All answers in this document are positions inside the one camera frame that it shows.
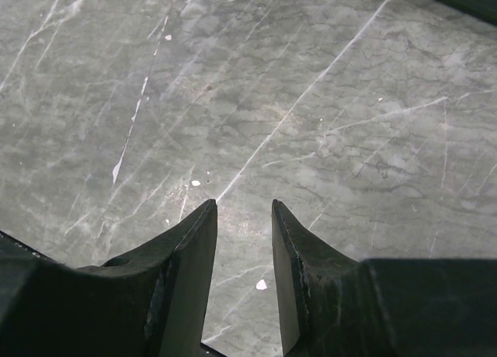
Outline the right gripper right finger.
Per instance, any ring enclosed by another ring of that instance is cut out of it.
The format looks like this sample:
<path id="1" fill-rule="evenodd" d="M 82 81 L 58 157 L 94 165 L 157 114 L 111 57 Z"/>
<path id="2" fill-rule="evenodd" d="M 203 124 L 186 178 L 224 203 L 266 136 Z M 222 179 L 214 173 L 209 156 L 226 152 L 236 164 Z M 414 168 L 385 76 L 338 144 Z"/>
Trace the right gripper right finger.
<path id="1" fill-rule="evenodd" d="M 496 262 L 357 262 L 272 204 L 273 265 L 285 356 L 494 356 Z"/>

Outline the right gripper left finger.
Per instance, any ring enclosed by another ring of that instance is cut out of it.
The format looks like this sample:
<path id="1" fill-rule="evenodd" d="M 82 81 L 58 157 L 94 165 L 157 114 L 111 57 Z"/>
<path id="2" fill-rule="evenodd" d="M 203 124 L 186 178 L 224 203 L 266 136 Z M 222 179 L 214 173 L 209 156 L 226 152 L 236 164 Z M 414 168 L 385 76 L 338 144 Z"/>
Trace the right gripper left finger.
<path id="1" fill-rule="evenodd" d="M 209 199 L 100 266 L 1 236 L 3 356 L 212 356 L 202 341 L 217 243 Z"/>

